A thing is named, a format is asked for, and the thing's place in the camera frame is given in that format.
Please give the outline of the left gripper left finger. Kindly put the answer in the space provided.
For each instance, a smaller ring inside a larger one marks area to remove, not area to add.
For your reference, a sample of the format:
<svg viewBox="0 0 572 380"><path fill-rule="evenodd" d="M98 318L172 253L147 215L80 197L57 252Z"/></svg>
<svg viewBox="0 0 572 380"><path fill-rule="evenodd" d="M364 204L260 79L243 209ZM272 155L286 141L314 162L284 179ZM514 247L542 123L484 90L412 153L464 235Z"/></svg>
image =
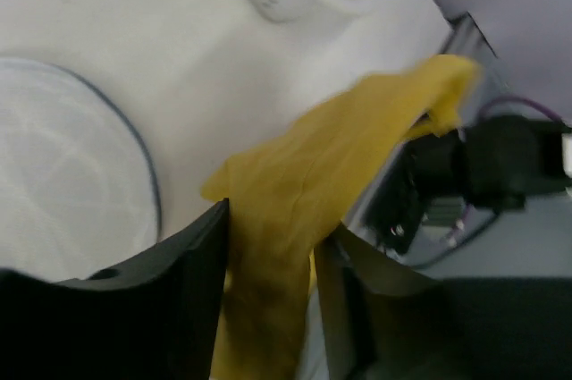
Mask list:
<svg viewBox="0 0 572 380"><path fill-rule="evenodd" d="M87 279L62 286L96 337L81 379L207 379L222 306L230 207Z"/></svg>

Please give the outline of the white mesh laundry bag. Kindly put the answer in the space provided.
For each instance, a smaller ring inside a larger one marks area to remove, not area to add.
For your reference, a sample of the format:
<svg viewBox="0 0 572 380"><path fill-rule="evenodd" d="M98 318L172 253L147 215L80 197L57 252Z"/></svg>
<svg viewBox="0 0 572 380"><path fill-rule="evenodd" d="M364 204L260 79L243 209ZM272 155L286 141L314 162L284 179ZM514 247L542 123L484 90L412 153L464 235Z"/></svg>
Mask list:
<svg viewBox="0 0 572 380"><path fill-rule="evenodd" d="M153 160L125 114L77 73L1 60L1 265L85 278L155 245Z"/></svg>

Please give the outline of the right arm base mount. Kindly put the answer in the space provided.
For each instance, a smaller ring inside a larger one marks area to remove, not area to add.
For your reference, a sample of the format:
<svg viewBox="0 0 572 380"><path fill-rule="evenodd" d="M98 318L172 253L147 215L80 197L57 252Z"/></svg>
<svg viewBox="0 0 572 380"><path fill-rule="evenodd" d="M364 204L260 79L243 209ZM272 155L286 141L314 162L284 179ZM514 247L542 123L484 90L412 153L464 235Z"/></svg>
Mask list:
<svg viewBox="0 0 572 380"><path fill-rule="evenodd" d="M499 215L523 209L529 197L564 191L571 185L565 169L570 134L562 121L504 114L407 142L366 211L374 246L406 254L438 198L462 198Z"/></svg>

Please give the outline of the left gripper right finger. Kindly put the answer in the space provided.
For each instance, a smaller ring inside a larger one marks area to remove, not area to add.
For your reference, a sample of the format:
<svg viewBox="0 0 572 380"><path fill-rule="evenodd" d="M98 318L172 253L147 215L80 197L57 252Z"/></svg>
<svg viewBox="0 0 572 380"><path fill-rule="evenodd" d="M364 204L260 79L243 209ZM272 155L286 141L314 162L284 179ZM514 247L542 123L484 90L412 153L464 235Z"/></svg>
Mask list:
<svg viewBox="0 0 572 380"><path fill-rule="evenodd" d="M431 358L437 282L343 224L315 248L327 366L332 374L409 374Z"/></svg>

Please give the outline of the yellow bra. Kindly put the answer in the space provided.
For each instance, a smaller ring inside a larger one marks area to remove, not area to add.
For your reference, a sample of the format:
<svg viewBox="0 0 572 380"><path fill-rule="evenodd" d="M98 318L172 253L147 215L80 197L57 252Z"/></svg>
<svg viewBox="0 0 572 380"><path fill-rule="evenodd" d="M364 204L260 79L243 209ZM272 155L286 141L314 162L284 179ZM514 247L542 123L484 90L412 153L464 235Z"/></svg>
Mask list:
<svg viewBox="0 0 572 380"><path fill-rule="evenodd" d="M306 336L312 253L403 140L443 133L479 67L435 55L365 76L282 135L230 156L201 195L230 205L229 261L215 339L217 379L291 379Z"/></svg>

